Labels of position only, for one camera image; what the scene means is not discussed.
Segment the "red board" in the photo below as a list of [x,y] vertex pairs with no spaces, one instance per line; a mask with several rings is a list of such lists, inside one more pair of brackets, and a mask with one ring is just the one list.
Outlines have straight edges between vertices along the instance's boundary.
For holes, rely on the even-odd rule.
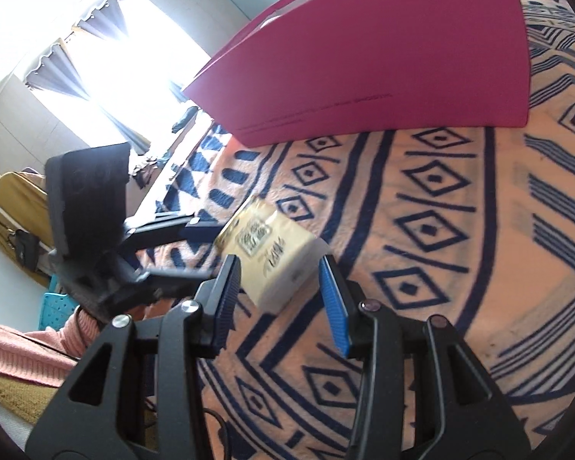
[[519,0],[282,0],[185,94],[247,146],[442,125],[521,127]]

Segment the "metal screw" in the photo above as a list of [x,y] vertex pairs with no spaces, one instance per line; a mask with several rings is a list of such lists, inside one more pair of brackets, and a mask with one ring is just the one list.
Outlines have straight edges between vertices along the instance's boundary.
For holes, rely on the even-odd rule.
[[122,329],[128,326],[131,319],[130,315],[117,315],[111,322],[111,325],[116,329]]
[[430,323],[436,329],[444,329],[447,327],[448,321],[447,318],[441,315],[432,315],[430,317]]
[[381,309],[381,303],[376,299],[365,299],[361,306],[366,312],[378,312]]
[[200,308],[200,304],[196,301],[188,300],[181,303],[181,309],[184,311],[184,313],[193,313],[197,311],[198,308]]

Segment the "blue gripper pad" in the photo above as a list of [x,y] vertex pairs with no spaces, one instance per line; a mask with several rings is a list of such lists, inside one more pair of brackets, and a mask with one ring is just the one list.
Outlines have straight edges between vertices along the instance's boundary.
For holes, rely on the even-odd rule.
[[38,330],[45,330],[47,327],[60,330],[75,312],[77,306],[79,303],[66,294],[46,292],[40,306]]
[[333,271],[337,265],[332,256],[324,256],[319,260],[319,288],[324,298],[324,306],[332,338],[337,349],[345,358],[350,352],[349,339],[349,314],[343,301],[341,287],[338,282],[345,283],[342,277],[337,276],[338,271]]
[[240,287],[241,262],[237,256],[230,255],[219,270],[211,294],[212,296],[219,296],[212,341],[213,350],[218,355],[221,349],[225,348],[228,333],[232,327],[232,316]]

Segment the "window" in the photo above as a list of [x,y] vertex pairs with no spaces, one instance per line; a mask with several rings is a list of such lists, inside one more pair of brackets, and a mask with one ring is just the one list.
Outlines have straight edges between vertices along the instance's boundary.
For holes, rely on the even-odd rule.
[[[92,97],[115,118],[151,141],[161,155],[175,135],[171,127],[191,102],[179,103],[169,81],[187,84],[209,56],[149,0],[120,0],[128,37],[104,40],[82,30],[67,50]],[[113,124],[83,99],[33,90],[45,106],[90,146],[124,141]]]

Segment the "yellow bag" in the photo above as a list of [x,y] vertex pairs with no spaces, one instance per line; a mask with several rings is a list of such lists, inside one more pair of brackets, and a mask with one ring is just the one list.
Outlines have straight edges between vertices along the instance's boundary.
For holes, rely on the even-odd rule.
[[[38,182],[41,182],[43,177],[39,177]],[[10,217],[8,219],[0,211],[0,245],[2,250],[28,276],[41,285],[47,286],[49,278],[46,274],[40,271],[27,270],[18,263],[12,243],[14,231],[23,228],[36,235],[48,249],[53,248],[47,194],[22,174],[6,173],[0,176],[0,210]]]

